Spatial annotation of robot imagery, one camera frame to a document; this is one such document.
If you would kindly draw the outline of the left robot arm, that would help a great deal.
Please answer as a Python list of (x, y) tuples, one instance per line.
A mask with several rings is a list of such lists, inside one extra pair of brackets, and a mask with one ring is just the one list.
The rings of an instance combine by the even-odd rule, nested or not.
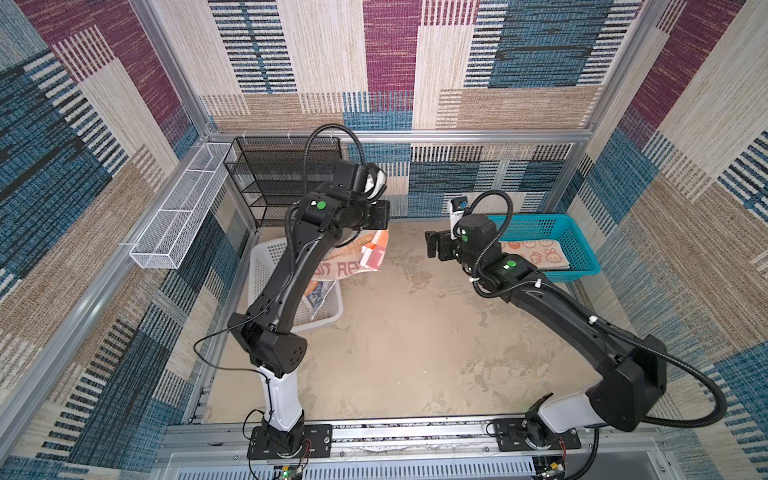
[(228, 320), (230, 333), (263, 379), (266, 411), (257, 433), (285, 455), (299, 450), (304, 442), (305, 414), (296, 371), (308, 343), (292, 329), (305, 291), (321, 261), (341, 244), (344, 230), (383, 230), (389, 218), (387, 200), (306, 195), (286, 212), (286, 247), (265, 287), (244, 314), (233, 314)]

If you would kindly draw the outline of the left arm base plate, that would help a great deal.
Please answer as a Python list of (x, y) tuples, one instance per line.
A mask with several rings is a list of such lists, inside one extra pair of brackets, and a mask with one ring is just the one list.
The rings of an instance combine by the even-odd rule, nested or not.
[(310, 459), (329, 458), (333, 426), (331, 424), (297, 424), (288, 432), (270, 425), (253, 429), (247, 451), (247, 459), (294, 460), (304, 455)]

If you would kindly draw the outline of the orange bunny towel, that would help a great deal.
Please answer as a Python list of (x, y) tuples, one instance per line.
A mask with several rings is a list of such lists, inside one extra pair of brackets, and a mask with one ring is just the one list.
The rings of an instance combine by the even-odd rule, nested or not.
[(523, 257), (541, 270), (568, 270), (570, 262), (556, 240), (502, 241), (502, 251)]

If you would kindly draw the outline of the orange rabbit towel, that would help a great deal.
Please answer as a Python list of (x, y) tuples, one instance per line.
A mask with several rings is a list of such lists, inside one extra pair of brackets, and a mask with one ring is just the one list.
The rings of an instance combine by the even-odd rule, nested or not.
[(378, 271), (383, 264), (388, 241), (389, 231), (377, 230), (361, 234), (346, 246), (332, 249), (319, 263), (304, 292), (302, 302), (311, 317), (316, 316), (337, 281), (355, 274)]

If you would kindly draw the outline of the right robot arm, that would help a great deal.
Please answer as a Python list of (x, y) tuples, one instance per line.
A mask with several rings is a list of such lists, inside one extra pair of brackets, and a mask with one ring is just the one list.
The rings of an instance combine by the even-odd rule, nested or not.
[(547, 449), (577, 427), (607, 425), (631, 432), (646, 419), (666, 389), (666, 364), (655, 354), (666, 349), (660, 340), (604, 332), (603, 322), (534, 264), (499, 244), (485, 249), (477, 240), (447, 231), (428, 231), (425, 240), (428, 257), (457, 261), (473, 285), (533, 315), (601, 375), (586, 390), (561, 398), (547, 394), (529, 408), (524, 429), (530, 447)]

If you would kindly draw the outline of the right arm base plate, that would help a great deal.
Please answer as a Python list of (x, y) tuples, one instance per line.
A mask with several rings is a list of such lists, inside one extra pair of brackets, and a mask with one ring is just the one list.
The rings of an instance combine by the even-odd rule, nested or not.
[(578, 433), (569, 430), (556, 434), (538, 421), (524, 417), (492, 419), (485, 426), (486, 434), (497, 442), (501, 452), (554, 451), (580, 449)]

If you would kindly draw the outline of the white plastic basket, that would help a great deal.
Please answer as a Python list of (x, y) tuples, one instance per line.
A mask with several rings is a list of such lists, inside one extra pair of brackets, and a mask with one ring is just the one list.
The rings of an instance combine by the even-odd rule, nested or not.
[[(262, 242), (250, 252), (248, 303), (264, 291), (286, 247), (284, 237)], [(293, 322), (293, 333), (330, 325), (343, 314), (341, 288), (337, 281), (312, 280), (301, 298)]]

